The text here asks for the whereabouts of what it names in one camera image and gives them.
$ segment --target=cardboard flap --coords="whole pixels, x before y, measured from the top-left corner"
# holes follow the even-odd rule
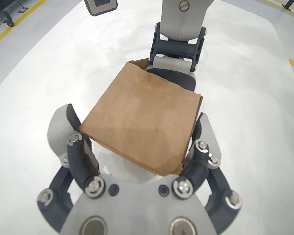
[[[127,63],[80,127],[158,175],[179,174],[201,96]]]

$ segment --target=cart wheel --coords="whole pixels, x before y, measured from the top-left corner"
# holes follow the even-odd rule
[[[8,25],[9,27],[14,27],[14,22],[11,21],[11,20],[8,20],[8,21],[7,21],[7,25]]]

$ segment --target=white platform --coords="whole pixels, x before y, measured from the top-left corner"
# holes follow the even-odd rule
[[[72,103],[83,121],[125,62],[148,57],[161,0],[118,2],[116,11],[95,18],[80,3],[1,84],[0,235],[55,234],[36,205],[60,167],[46,138],[54,111]],[[224,234],[294,234],[294,75],[287,56],[267,20],[224,2],[213,3],[204,26],[196,92],[222,150],[221,169],[243,199]],[[96,144],[94,153],[119,178],[153,177]],[[76,201],[81,191],[70,191]],[[208,195],[204,185],[203,204]]]

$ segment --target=black rubber pad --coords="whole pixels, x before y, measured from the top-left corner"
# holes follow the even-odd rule
[[[188,74],[159,68],[150,68],[147,69],[146,72],[158,75],[159,77],[162,77],[169,82],[175,83],[186,90],[192,92],[195,91],[196,81]]]

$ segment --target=black bracket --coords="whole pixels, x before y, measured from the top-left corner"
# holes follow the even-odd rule
[[[60,233],[73,204],[68,189],[73,177],[69,169],[61,167],[52,180],[49,189],[53,193],[51,202],[45,206],[44,202],[38,201],[38,207],[49,225]]]
[[[156,55],[164,55],[174,58],[188,58],[192,60],[192,66],[190,72],[195,71],[195,66],[198,64],[200,53],[205,40],[206,28],[202,27],[196,44],[188,44],[188,41],[175,41],[175,40],[161,40],[160,39],[160,22],[156,25],[156,31],[154,33],[154,40],[150,51],[151,65],[154,64],[154,58]]]
[[[194,146],[194,153],[190,162],[183,167],[180,176],[176,179],[178,182],[188,179],[193,186],[193,194],[200,188],[209,174],[208,159],[209,148],[207,152],[201,152]]]
[[[231,225],[240,209],[233,209],[226,202],[225,198],[231,196],[232,190],[220,168],[210,169],[207,181],[212,195],[209,197],[205,210],[217,234],[221,234]]]
[[[68,145],[67,148],[71,174],[79,187],[85,191],[94,176],[98,176],[100,172],[91,164],[89,156],[84,151],[84,139],[72,146]]]

